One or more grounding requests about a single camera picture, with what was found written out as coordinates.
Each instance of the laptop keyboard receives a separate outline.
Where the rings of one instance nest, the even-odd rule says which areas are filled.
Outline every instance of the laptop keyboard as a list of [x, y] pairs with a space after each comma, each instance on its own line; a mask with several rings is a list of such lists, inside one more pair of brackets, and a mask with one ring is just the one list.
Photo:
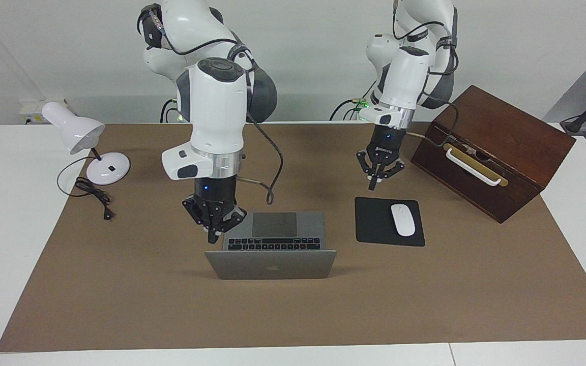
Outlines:
[[319, 250], [320, 238], [230, 239], [228, 250]]

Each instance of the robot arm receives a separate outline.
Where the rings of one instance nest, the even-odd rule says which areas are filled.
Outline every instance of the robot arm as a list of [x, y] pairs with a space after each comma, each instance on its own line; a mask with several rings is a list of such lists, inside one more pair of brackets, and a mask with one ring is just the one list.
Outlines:
[[193, 132], [191, 141], [162, 153], [173, 180], [195, 179], [195, 190], [183, 202], [193, 220], [208, 233], [209, 243], [241, 223], [246, 211], [235, 191], [244, 147], [246, 71], [224, 58], [205, 58], [177, 80], [188, 89]]
[[[148, 47], [144, 62], [156, 74], [177, 80], [187, 67], [210, 57], [234, 61], [247, 70], [247, 109], [257, 122], [263, 122], [277, 106], [277, 90], [268, 74], [238, 36], [223, 24], [221, 13], [203, 0], [165, 0], [142, 9], [137, 31]], [[187, 104], [191, 95], [177, 88], [178, 109], [190, 120]]]
[[417, 106], [443, 106], [451, 97], [457, 67], [458, 12], [450, 0], [402, 0], [395, 2], [394, 14], [405, 35], [376, 35], [367, 46], [377, 82], [359, 117], [376, 127], [357, 158], [370, 190], [404, 168], [399, 149]]
[[183, 202], [209, 243], [241, 223], [237, 174], [244, 155], [248, 112], [260, 123], [274, 111], [277, 91], [251, 51], [203, 0], [164, 0], [142, 9], [137, 30], [144, 61], [176, 86], [178, 110], [193, 125], [191, 141], [166, 150], [162, 164], [173, 180], [195, 179]]

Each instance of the lamp shade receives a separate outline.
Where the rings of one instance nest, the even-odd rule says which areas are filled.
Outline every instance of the lamp shade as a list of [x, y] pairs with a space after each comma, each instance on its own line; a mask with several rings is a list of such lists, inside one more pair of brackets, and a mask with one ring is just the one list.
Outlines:
[[105, 125], [91, 118], [76, 116], [58, 102], [49, 102], [42, 107], [42, 115], [52, 125], [60, 128], [63, 142], [71, 155], [81, 150], [95, 148]]

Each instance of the white desk lamp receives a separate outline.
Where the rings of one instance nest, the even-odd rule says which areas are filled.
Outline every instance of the white desk lamp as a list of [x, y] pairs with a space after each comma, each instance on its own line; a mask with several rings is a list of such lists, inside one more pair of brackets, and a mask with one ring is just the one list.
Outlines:
[[87, 167], [87, 178], [95, 185], [104, 186], [121, 180], [130, 169], [130, 160], [120, 152], [99, 155], [95, 149], [98, 137], [105, 125], [91, 118], [76, 116], [72, 111], [57, 102], [49, 102], [42, 107], [42, 115], [52, 125], [60, 128], [67, 150], [74, 155], [81, 150], [91, 149], [95, 156]]

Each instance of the wooden box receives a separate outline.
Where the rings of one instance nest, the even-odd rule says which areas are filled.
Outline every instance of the wooden box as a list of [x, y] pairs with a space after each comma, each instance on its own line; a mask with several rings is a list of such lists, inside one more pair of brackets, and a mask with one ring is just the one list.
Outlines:
[[[455, 141], [425, 139], [412, 162], [502, 223], [544, 190], [575, 139], [473, 85], [454, 104]], [[455, 116], [445, 109], [426, 137], [441, 144]]]

